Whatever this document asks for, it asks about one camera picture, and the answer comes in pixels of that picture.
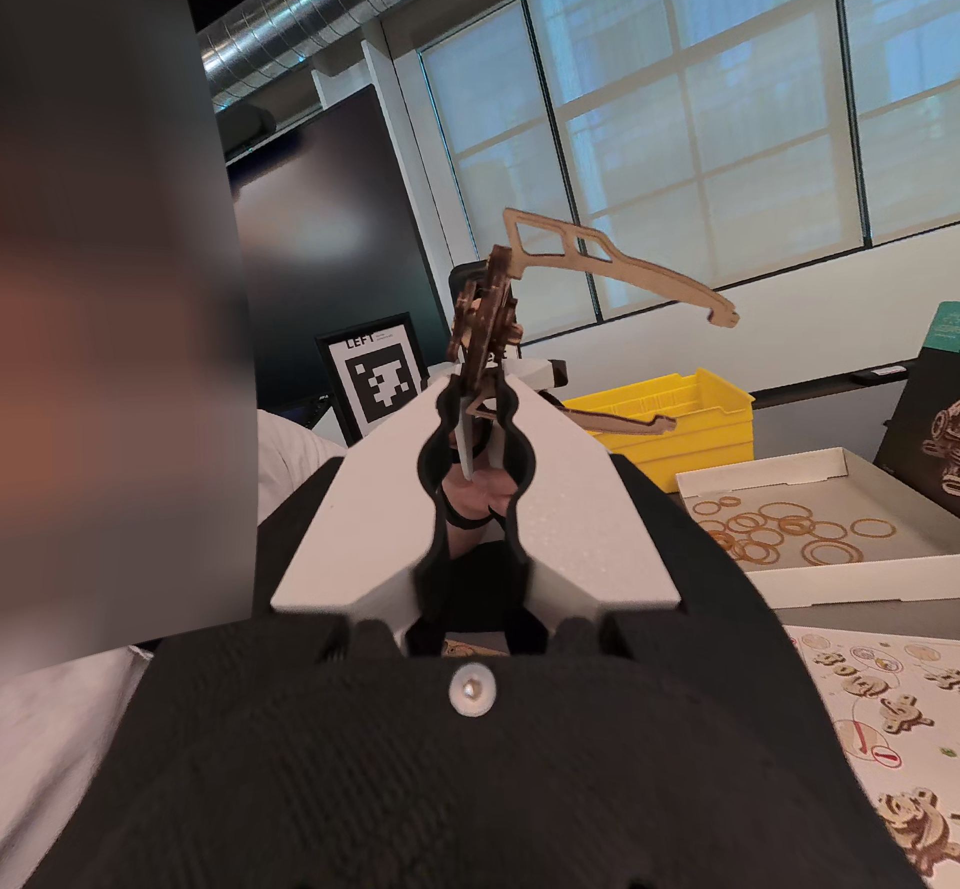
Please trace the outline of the wooden model assembly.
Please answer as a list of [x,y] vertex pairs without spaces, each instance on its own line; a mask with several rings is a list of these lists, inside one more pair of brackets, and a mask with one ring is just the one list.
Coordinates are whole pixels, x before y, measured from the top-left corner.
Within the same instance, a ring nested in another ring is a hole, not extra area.
[[619,250],[601,230],[507,207],[508,246],[494,246],[483,270],[469,278],[454,305],[447,360],[462,357],[462,398],[486,404],[497,396],[496,370],[509,347],[519,348],[513,283],[531,268],[591,275],[626,283],[668,301],[700,307],[708,322],[735,328],[740,316],[726,296],[678,271]]

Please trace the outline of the white cardboard tray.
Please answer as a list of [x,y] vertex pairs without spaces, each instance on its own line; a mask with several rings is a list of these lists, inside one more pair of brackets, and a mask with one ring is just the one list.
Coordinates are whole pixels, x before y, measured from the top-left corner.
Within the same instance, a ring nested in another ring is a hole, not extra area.
[[958,517],[846,449],[727,464],[681,473],[677,482],[684,507],[725,495],[792,500],[827,519],[874,516],[898,527],[885,543],[865,543],[858,564],[749,571],[737,563],[772,608],[958,598]]

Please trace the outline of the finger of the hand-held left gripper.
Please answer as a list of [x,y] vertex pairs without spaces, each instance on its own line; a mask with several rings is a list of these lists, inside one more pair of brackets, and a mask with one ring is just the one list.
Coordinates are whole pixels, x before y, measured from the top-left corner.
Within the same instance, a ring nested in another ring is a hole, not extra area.
[[456,450],[462,476],[467,483],[474,481],[474,460],[486,449],[494,416],[485,402],[475,397],[461,397],[456,424]]
[[569,384],[565,360],[543,358],[505,358],[495,370],[495,386],[503,377],[516,377],[531,389],[560,389]]

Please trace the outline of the illustrated instruction booklet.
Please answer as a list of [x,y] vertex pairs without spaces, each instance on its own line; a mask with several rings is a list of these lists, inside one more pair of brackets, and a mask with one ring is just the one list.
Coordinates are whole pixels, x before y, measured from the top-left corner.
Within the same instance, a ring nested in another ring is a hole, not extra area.
[[959,642],[785,628],[846,759],[928,887],[959,886]]

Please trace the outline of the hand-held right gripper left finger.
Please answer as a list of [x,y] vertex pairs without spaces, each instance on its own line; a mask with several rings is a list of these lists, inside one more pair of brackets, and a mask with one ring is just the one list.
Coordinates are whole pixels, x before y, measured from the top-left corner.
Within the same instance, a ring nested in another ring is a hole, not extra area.
[[338,460],[273,612],[379,621],[410,651],[407,634],[443,606],[449,583],[442,487],[459,417],[460,377],[439,377]]

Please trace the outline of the large paned window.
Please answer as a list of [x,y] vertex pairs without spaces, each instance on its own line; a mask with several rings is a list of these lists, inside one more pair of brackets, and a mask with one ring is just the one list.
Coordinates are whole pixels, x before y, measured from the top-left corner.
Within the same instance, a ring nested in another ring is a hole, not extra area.
[[416,52],[467,259],[507,207],[711,288],[958,224],[959,0],[502,0]]

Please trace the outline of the dark wall ledge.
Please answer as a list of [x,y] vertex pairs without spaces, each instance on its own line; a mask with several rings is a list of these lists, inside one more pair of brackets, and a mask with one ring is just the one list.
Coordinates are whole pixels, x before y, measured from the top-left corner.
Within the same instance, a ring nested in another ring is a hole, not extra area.
[[[916,366],[917,362],[918,357],[914,357],[912,359],[898,360],[894,363],[876,367],[897,364],[908,365],[910,375],[910,371]],[[840,395],[846,392],[854,392],[862,389],[887,385],[883,384],[873,387],[860,387],[848,379],[849,374],[853,372],[855,372],[855,370],[754,391],[751,394],[752,408],[754,411],[760,411],[765,408],[776,407],[779,405],[799,403],[813,399],[822,399],[829,396]],[[891,382],[888,384],[905,382],[906,380]]]

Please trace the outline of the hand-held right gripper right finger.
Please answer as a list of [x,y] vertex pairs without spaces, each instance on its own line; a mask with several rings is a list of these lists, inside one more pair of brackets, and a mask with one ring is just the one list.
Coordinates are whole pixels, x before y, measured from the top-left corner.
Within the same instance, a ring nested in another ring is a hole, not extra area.
[[569,619],[671,611],[681,596],[611,453],[516,375],[496,382],[505,517],[522,606],[555,635]]

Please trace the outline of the yellow plastic bin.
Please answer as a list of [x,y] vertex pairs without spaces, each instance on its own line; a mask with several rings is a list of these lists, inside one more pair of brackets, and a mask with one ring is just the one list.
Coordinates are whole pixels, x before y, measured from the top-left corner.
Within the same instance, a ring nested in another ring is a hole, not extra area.
[[672,373],[571,398],[564,405],[643,422],[654,416],[674,419],[676,428],[665,435],[595,438],[628,458],[662,491],[675,494],[679,474],[754,460],[753,402],[749,392],[698,368],[688,376]]

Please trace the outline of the person's left hand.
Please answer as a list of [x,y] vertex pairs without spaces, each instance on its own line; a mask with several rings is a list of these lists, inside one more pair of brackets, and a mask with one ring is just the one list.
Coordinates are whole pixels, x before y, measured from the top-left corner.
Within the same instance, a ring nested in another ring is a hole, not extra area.
[[451,559],[466,556],[476,547],[503,540],[503,530],[491,516],[504,517],[509,504],[518,491],[518,484],[504,469],[481,467],[475,463],[473,476],[468,480],[461,463],[453,463],[444,477],[441,487],[452,511],[461,522],[484,525],[464,528],[447,523],[448,548]]

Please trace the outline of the dark model kit box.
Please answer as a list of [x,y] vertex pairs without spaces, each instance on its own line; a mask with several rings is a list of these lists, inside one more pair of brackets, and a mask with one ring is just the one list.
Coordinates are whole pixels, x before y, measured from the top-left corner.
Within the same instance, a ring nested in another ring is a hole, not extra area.
[[959,515],[958,301],[939,304],[873,463]]

